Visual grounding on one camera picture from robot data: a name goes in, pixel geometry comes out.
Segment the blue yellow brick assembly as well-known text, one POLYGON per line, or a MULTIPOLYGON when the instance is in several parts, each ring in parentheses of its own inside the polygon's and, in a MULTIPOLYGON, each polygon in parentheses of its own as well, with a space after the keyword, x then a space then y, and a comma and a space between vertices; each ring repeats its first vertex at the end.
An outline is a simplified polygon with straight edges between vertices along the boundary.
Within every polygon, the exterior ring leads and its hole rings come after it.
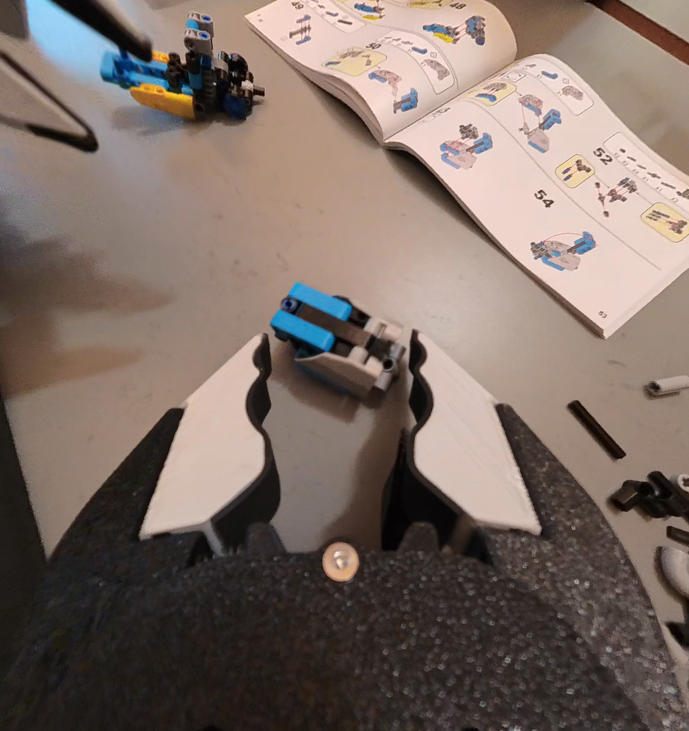
POLYGON ((149 61, 141 61, 125 50, 106 52, 100 75, 104 82, 128 90, 140 105, 186 120, 220 114, 244 120, 265 89, 255 84, 240 54, 214 53, 213 38, 212 17, 190 12, 184 56, 153 51, 149 61))

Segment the open instruction booklet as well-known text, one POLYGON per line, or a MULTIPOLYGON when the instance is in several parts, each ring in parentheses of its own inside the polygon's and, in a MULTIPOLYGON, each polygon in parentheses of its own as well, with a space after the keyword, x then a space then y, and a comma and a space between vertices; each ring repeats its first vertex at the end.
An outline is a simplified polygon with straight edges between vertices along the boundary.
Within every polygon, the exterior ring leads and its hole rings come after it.
POLYGON ((250 27, 604 338, 689 268, 689 177, 490 2, 271 2, 250 27))

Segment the blue grey brick assembly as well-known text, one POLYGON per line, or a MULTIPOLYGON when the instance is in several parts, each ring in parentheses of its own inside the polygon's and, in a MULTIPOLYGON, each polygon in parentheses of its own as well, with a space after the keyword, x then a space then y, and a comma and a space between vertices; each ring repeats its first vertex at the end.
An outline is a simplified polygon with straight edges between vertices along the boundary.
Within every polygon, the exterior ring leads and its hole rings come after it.
POLYGON ((406 350, 399 323, 302 283, 281 300, 270 327, 301 370, 361 399, 388 391, 406 350))

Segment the grey desk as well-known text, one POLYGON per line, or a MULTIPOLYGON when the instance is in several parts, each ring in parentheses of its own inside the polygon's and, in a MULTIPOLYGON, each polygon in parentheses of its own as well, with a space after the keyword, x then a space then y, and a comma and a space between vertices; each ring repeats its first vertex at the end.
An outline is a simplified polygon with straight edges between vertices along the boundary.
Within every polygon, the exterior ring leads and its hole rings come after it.
POLYGON ((210 13, 266 97, 240 125, 186 125, 103 83, 105 39, 27 2, 0 48, 88 123, 84 153, 0 124, 0 385, 47 552, 170 407, 254 334, 296 281, 429 336, 510 404, 594 497, 663 620, 658 520, 608 494, 689 473, 689 270, 607 341, 495 248, 420 163, 381 148, 245 22, 265 2, 123 9, 156 48, 210 13))

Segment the pile of small brick parts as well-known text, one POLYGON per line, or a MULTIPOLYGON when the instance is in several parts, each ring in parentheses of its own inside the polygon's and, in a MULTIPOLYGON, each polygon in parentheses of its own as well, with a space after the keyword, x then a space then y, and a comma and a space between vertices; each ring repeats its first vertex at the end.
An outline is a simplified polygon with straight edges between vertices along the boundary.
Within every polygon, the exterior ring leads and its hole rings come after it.
MULTIPOLYGON (((654 379, 644 388, 649 397, 674 396, 686 389, 689 389, 689 377, 684 376, 654 379)), ((567 408, 614 460, 626 456, 626 452, 581 402, 571 401, 567 408)), ((623 482, 609 499, 621 512, 639 511, 651 519, 679 517, 689 525, 689 474, 686 473, 667 477, 661 471, 652 471, 643 481, 623 482)), ((686 600, 689 608, 689 530, 669 525, 666 536, 684 548, 660 546, 660 570, 665 583, 686 600)), ((670 622, 668 628, 674 639, 689 649, 689 624, 670 622)))

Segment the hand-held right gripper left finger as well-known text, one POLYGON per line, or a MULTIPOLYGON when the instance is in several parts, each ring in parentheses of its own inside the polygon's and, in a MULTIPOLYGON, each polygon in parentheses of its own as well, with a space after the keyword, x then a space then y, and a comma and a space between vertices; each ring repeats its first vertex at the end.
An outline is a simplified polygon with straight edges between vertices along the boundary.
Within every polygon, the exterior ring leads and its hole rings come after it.
POLYGON ((200 533, 222 555, 275 516, 280 479, 263 425, 270 372, 268 337, 258 334, 186 398, 140 540, 200 533))

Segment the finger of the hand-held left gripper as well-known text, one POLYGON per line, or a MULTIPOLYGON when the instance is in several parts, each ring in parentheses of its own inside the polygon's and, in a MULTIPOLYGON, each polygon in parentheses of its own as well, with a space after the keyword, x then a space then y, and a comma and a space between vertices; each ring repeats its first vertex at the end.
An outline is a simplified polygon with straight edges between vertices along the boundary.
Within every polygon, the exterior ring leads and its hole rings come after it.
POLYGON ((53 4, 137 59, 151 61, 153 43, 115 2, 53 1, 53 4))
POLYGON ((99 148, 87 123, 2 50, 0 124, 84 152, 99 148))

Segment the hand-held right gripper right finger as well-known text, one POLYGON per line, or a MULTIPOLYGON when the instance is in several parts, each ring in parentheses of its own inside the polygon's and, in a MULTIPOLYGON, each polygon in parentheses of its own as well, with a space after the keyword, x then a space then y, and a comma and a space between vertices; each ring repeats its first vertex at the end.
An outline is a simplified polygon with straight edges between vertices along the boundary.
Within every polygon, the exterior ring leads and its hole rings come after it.
POLYGON ((408 363, 414 425, 401 433, 385 483, 382 549, 404 548, 417 524, 433 529, 436 547, 444 547, 464 518, 477 528, 539 536, 501 404, 419 330, 408 363))

